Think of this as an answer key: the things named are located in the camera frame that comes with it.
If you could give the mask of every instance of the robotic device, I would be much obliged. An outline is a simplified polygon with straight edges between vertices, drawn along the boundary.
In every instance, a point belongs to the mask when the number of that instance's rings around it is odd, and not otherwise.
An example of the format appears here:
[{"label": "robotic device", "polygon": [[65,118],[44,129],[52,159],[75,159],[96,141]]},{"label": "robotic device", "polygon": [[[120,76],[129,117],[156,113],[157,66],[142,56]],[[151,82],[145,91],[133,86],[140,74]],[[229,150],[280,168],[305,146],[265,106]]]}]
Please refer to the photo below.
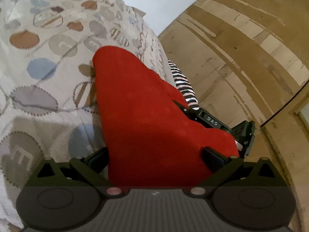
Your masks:
[{"label": "robotic device", "polygon": [[296,209],[290,188],[268,158],[243,161],[254,122],[230,129],[205,110],[175,103],[190,119],[230,132],[242,146],[239,157],[206,147],[201,156],[212,176],[194,187],[163,189],[113,186],[100,174],[107,148],[65,163],[45,158],[16,202],[24,232],[290,231]]}]

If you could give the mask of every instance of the bed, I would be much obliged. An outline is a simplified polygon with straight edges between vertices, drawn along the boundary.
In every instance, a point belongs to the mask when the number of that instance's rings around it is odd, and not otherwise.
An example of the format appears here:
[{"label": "bed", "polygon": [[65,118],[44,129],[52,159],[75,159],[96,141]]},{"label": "bed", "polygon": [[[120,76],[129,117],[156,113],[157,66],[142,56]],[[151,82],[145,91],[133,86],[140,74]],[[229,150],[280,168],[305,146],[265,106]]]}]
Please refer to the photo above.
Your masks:
[{"label": "bed", "polygon": [[123,0],[0,0],[0,231],[23,227],[15,201],[40,160],[105,146],[92,65],[101,46],[132,52],[198,107],[143,15]]}]

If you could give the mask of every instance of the polka dot bedsheet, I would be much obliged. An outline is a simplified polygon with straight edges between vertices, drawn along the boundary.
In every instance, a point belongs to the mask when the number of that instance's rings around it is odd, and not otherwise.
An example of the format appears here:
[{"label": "polka dot bedsheet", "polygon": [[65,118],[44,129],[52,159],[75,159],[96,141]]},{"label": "polka dot bedsheet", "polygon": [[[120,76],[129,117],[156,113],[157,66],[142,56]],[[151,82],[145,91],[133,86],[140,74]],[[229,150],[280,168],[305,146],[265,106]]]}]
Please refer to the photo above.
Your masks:
[{"label": "polka dot bedsheet", "polygon": [[157,36],[122,0],[0,0],[0,231],[23,227],[15,201],[44,157],[104,146],[92,56],[106,45],[176,87]]}]

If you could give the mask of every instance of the striped sleeve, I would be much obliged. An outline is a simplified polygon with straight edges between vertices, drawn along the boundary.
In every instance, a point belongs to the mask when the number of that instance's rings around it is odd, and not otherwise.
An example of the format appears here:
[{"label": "striped sleeve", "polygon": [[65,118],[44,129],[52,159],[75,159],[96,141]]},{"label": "striped sleeve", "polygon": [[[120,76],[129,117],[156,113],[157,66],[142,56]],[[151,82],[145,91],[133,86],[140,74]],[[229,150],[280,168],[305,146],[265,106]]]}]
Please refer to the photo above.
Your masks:
[{"label": "striped sleeve", "polygon": [[194,110],[199,109],[198,101],[195,96],[194,90],[189,83],[186,76],[178,69],[178,67],[172,63],[171,60],[168,60],[168,64],[170,66],[170,69],[173,74],[173,78],[176,84],[177,89],[182,93],[184,96],[186,102],[188,103],[189,108],[192,108]]}]

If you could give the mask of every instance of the red fabric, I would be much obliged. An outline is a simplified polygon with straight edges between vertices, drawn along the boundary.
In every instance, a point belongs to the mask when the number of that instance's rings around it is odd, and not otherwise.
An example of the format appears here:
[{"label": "red fabric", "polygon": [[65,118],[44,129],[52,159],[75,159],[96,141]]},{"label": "red fabric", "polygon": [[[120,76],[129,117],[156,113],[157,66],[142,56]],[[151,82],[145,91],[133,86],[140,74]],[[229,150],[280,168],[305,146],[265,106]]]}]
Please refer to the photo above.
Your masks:
[{"label": "red fabric", "polygon": [[231,135],[189,120],[183,95],[132,53],[113,46],[93,57],[109,181],[120,187],[194,186],[212,173],[201,148],[238,155]]}]

